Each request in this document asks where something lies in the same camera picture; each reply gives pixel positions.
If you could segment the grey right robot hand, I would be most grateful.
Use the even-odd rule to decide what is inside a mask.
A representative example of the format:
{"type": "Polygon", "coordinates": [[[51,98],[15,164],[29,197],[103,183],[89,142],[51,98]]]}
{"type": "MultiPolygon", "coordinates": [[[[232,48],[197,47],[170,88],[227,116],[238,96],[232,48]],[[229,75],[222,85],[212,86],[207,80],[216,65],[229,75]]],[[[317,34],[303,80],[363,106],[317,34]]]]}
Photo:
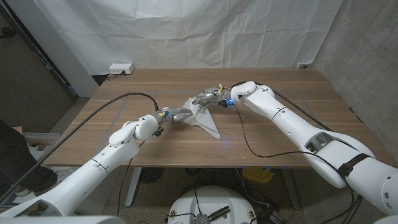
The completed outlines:
{"type": "Polygon", "coordinates": [[[199,105],[202,108],[208,105],[218,105],[227,108],[233,104],[231,89],[224,86],[207,88],[193,98],[192,104],[199,105]]]}

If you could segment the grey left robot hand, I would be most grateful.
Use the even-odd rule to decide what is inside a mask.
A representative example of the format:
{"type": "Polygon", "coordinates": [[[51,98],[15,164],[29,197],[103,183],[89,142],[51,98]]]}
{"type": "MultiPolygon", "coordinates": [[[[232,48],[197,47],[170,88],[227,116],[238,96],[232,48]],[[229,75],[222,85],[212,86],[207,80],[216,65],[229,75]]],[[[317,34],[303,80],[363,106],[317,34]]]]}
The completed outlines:
{"type": "Polygon", "coordinates": [[[180,122],[192,115],[193,113],[189,109],[183,107],[165,107],[153,114],[158,124],[168,121],[180,122]]]}

